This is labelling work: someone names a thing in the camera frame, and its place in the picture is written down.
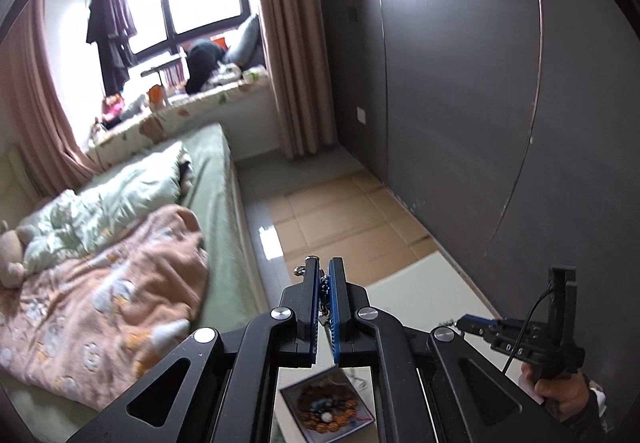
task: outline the hand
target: hand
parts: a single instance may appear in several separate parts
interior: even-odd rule
[[[528,363],[523,363],[521,369],[525,378],[532,381],[533,368]],[[539,379],[534,390],[540,396],[558,402],[559,421],[564,421],[578,414],[589,401],[589,388],[584,382],[584,376],[581,372],[571,375],[567,379]]]

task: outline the pink blanket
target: pink blanket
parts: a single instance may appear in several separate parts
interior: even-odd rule
[[[201,244],[193,213],[169,205],[97,257],[0,287],[0,369],[102,410],[189,335]]]

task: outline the electrical outlet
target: electrical outlet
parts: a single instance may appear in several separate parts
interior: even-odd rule
[[[356,107],[356,115],[358,117],[359,123],[361,123],[363,126],[366,126],[367,125],[367,113],[364,112],[364,109]]]

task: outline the orange object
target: orange object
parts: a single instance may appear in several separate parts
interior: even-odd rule
[[[149,102],[155,106],[160,106],[161,102],[164,102],[164,91],[158,84],[149,89],[146,94],[149,96]]]
[[[215,42],[220,48],[223,50],[228,50],[229,46],[226,45],[226,40],[224,37],[214,37],[211,39],[212,42]]]

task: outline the black cable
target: black cable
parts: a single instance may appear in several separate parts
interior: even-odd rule
[[[513,357],[515,356],[516,351],[520,347],[520,343],[522,342],[522,337],[524,336],[524,333],[527,330],[527,325],[529,325],[529,321],[531,320],[531,317],[533,316],[533,312],[536,310],[538,305],[543,301],[543,299],[546,296],[551,295],[553,292],[555,292],[555,290],[553,288],[550,288],[550,289],[546,290],[545,293],[543,293],[542,295],[540,295],[538,297],[538,300],[535,301],[533,306],[531,306],[531,309],[529,310],[529,313],[527,313],[527,317],[524,319],[524,323],[522,324],[522,328],[520,328],[520,333],[518,333],[518,338],[516,338],[516,343],[513,344],[513,349],[511,350],[511,355],[509,355],[509,359],[507,360],[507,363],[504,364],[504,369],[502,370],[503,375],[507,374],[507,369],[509,369],[509,366],[511,365],[511,362],[513,362]]]

